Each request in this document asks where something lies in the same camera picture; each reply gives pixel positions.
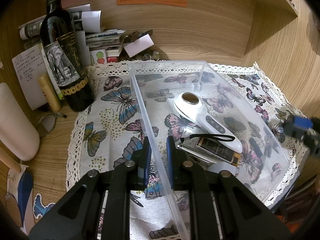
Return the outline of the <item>yellow lip balm tube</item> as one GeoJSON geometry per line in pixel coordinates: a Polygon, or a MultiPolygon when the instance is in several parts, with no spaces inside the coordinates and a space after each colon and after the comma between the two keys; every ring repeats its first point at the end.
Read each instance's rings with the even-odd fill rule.
{"type": "Polygon", "coordinates": [[[40,88],[48,101],[50,108],[58,112],[61,109],[60,101],[55,93],[55,90],[52,87],[50,78],[48,74],[42,73],[37,77],[37,81],[40,85],[40,88]]]}

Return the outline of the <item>butterfly print lace cloth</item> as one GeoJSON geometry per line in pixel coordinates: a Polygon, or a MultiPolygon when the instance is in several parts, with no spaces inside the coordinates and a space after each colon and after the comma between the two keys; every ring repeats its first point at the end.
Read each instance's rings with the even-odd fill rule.
{"type": "Polygon", "coordinates": [[[154,158],[167,160],[166,139],[200,133],[174,107],[182,91],[195,92],[208,112],[244,146],[236,178],[272,208],[298,176],[308,149],[288,137],[283,122],[301,115],[257,64],[233,67],[204,61],[120,62],[88,69],[96,99],[79,113],[68,147],[66,187],[89,170],[112,170],[130,160],[146,137],[154,158]],[[145,102],[152,133],[147,135],[136,93],[145,102]]]}

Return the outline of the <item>small white cardboard box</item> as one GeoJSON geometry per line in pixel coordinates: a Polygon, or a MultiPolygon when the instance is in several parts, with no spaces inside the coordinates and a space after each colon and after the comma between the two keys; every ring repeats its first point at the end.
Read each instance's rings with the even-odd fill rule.
{"type": "Polygon", "coordinates": [[[129,57],[134,57],[140,52],[150,48],[154,45],[154,42],[149,34],[146,34],[134,42],[131,42],[124,46],[124,50],[128,54],[129,57]]]}

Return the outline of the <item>white power adapter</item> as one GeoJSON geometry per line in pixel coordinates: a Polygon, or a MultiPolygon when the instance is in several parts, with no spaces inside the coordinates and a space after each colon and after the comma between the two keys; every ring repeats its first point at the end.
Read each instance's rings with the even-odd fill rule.
{"type": "Polygon", "coordinates": [[[214,173],[220,173],[221,171],[226,170],[229,171],[232,175],[236,175],[236,167],[226,162],[219,162],[210,165],[207,170],[214,173]]]}

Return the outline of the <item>dark wine bottle elephant label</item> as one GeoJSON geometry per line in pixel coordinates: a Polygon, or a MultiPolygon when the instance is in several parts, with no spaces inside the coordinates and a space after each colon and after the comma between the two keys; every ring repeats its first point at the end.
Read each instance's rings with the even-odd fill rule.
{"type": "Polygon", "coordinates": [[[94,92],[82,64],[71,14],[61,0],[46,0],[40,38],[50,71],[71,110],[84,111],[94,102],[94,92]]]}

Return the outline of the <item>cream cylindrical tumbler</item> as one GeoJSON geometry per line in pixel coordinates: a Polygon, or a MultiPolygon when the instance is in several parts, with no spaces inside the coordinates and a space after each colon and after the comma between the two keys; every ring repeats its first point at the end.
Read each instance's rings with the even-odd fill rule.
{"type": "Polygon", "coordinates": [[[22,161],[35,157],[40,146],[40,136],[26,117],[12,91],[1,83],[1,142],[22,161]]]}

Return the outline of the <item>white handwritten paper note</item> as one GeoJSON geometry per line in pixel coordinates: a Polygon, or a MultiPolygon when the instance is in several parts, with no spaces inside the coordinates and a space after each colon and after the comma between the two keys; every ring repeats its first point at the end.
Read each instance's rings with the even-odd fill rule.
{"type": "Polygon", "coordinates": [[[22,92],[32,111],[47,103],[37,80],[47,72],[42,50],[42,44],[38,43],[12,59],[22,92]]]}

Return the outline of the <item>black gold cigarette box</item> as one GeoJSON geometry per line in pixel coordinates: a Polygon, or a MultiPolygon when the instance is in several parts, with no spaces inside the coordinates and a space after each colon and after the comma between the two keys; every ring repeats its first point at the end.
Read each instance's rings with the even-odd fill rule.
{"type": "Polygon", "coordinates": [[[207,139],[207,138],[200,138],[197,143],[196,147],[203,150],[207,154],[220,159],[221,161],[227,162],[233,166],[239,165],[240,154],[226,148],[218,141],[207,139]]]}

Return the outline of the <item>clear plastic storage bin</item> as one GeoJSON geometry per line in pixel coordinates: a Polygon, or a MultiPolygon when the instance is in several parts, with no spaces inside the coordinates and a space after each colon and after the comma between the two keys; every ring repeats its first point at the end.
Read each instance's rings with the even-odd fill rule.
{"type": "Polygon", "coordinates": [[[131,92],[183,239],[288,239],[268,199],[290,164],[249,103],[206,62],[129,65],[131,92]]]}

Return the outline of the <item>blue cartoon sticker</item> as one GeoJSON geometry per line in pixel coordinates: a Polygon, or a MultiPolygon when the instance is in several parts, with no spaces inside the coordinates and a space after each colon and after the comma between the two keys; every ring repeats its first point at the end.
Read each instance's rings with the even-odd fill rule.
{"type": "Polygon", "coordinates": [[[44,205],[42,202],[42,195],[40,193],[37,193],[33,203],[34,218],[42,218],[54,205],[55,203],[49,203],[47,205],[44,205]]]}

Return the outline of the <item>white handheld massager device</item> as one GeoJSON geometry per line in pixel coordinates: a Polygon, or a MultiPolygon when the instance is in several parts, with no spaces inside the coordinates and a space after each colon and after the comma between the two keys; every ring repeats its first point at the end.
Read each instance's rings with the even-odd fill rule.
{"type": "Polygon", "coordinates": [[[202,99],[191,92],[184,92],[174,97],[174,106],[180,115],[193,122],[207,134],[232,135],[233,142],[223,142],[223,146],[236,153],[242,152],[240,140],[215,117],[213,117],[202,99]]]}

